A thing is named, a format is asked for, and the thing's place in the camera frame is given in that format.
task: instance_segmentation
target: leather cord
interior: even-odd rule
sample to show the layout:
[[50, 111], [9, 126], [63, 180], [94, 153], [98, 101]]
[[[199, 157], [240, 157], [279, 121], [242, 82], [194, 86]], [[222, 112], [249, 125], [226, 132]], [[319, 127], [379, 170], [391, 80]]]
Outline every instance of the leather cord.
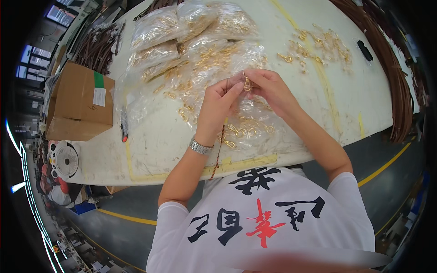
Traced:
[[351, 0], [330, 0], [346, 14], [366, 35], [387, 76], [392, 96], [393, 127], [390, 140], [394, 143], [404, 141], [413, 121], [411, 93], [399, 61], [390, 44], [379, 29], [378, 24]]
[[112, 62], [111, 48], [114, 43], [118, 45], [124, 25], [116, 34], [114, 31], [117, 31], [117, 24], [111, 24], [107, 28], [91, 29], [80, 44], [73, 61], [100, 74], [109, 75], [108, 66]]

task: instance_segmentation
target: cardboard box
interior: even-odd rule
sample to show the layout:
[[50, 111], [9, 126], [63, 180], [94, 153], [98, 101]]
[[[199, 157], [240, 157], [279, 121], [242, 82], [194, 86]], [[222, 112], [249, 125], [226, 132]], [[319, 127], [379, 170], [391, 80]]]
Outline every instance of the cardboard box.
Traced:
[[67, 61], [50, 97], [48, 140], [88, 141], [112, 127], [115, 81]]

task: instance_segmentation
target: small fan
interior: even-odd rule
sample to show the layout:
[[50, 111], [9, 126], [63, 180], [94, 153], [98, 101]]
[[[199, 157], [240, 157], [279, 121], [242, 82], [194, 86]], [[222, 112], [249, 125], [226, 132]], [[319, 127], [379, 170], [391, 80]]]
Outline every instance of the small fan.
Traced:
[[72, 178], [79, 170], [79, 155], [73, 145], [65, 140], [50, 145], [52, 177], [60, 177], [64, 181]]

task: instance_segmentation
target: wrist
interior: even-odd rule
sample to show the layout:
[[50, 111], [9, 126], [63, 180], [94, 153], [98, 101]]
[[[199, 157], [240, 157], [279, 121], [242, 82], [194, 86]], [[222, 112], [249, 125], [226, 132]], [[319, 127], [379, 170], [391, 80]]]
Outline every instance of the wrist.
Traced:
[[196, 132], [194, 135], [194, 140], [202, 146], [213, 147], [215, 143], [216, 135], [204, 134], [201, 132]]

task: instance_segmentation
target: yellow floor line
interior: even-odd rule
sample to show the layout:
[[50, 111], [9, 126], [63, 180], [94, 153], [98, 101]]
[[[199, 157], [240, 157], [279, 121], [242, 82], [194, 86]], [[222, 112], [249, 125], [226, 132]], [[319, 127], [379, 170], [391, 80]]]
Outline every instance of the yellow floor line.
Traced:
[[370, 180], [372, 180], [373, 178], [375, 178], [375, 176], [377, 176], [378, 174], [380, 174], [383, 170], [385, 170], [388, 166], [390, 166], [396, 159], [398, 159], [398, 157], [401, 156], [401, 154], [403, 154], [405, 152], [405, 150], [407, 150], [407, 148], [411, 145], [411, 142], [407, 143], [407, 145], [405, 145], [404, 148], [402, 148], [402, 150], [400, 152], [398, 152], [397, 155], [395, 155], [392, 159], [390, 159], [390, 161], [388, 161], [386, 164], [384, 164], [381, 168], [379, 168], [376, 172], [374, 172], [373, 174], [369, 175], [368, 177], [364, 178], [363, 180], [361, 180], [358, 183], [358, 187], [363, 186], [364, 184], [366, 184], [367, 182], [369, 182]]
[[148, 225], [156, 225], [156, 221], [153, 220], [147, 220], [147, 219], [141, 219], [141, 218], [136, 218], [136, 217], [130, 217], [130, 216], [126, 216], [126, 215], [122, 215], [122, 214], [118, 214], [112, 211], [106, 211], [106, 210], [102, 210], [102, 209], [98, 209], [97, 211], [115, 216], [115, 217], [119, 217], [125, 220], [129, 220], [132, 222], [138, 222], [138, 223], [142, 223], [142, 224], [148, 224]]
[[393, 214], [393, 216], [390, 218], [390, 220], [387, 221], [387, 223], [380, 229], [378, 230], [378, 232], [375, 233], [375, 236], [378, 235], [392, 220], [393, 218], [398, 214], [398, 212], [401, 210], [401, 208], [404, 206], [405, 202], [408, 200], [409, 194], [407, 196], [407, 198], [405, 198], [404, 202], [402, 203], [402, 205], [399, 207], [399, 209], [396, 211], [395, 214]]
[[93, 242], [95, 245], [97, 245], [98, 247], [100, 247], [103, 251], [105, 251], [106, 253], [108, 253], [109, 255], [113, 256], [114, 258], [124, 262], [125, 264], [135, 267], [136, 269], [140, 270], [141, 272], [146, 272], [145, 270], [138, 268], [128, 262], [123, 261], [122, 259], [118, 258], [116, 255], [112, 254], [111, 252], [107, 251], [106, 249], [104, 249], [101, 245], [97, 244], [93, 239], [91, 239], [90, 237], [88, 237], [80, 228], [78, 228], [73, 222], [71, 222], [88, 240], [90, 240], [91, 242]]

